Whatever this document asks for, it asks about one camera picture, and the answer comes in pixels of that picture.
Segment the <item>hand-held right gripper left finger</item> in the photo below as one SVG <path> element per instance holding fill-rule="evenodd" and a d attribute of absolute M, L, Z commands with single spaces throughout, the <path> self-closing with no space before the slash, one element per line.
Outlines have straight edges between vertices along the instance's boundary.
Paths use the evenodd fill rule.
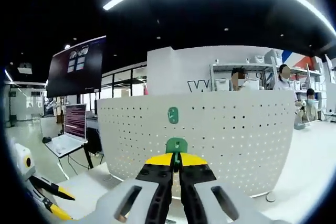
<path fill-rule="evenodd" d="M 136 178 L 105 193 L 78 223 L 165 223 L 172 202 L 172 156 L 148 159 Z"/>

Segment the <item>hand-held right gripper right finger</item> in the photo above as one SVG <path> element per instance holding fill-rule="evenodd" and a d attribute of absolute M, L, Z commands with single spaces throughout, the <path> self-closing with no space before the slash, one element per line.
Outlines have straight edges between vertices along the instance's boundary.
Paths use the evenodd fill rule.
<path fill-rule="evenodd" d="M 181 153 L 181 202 L 188 223 L 278 223 L 238 188 L 220 182 L 202 158 Z"/>

